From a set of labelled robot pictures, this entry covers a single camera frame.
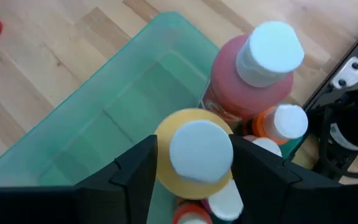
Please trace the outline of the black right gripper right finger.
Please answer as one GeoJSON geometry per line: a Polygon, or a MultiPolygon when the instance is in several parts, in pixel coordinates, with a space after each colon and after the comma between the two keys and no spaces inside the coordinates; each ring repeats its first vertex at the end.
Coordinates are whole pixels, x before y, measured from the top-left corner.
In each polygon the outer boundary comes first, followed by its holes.
{"type": "Polygon", "coordinates": [[[358,223],[358,184],[342,185],[230,135],[240,223],[358,223]]]}

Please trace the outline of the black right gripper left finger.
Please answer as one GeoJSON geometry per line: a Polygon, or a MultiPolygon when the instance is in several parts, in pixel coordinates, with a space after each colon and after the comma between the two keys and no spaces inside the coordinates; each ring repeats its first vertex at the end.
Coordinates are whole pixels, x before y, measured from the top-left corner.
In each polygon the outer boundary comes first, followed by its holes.
{"type": "Polygon", "coordinates": [[[0,187],[0,223],[146,223],[157,155],[150,135],[75,185],[0,187]]]}

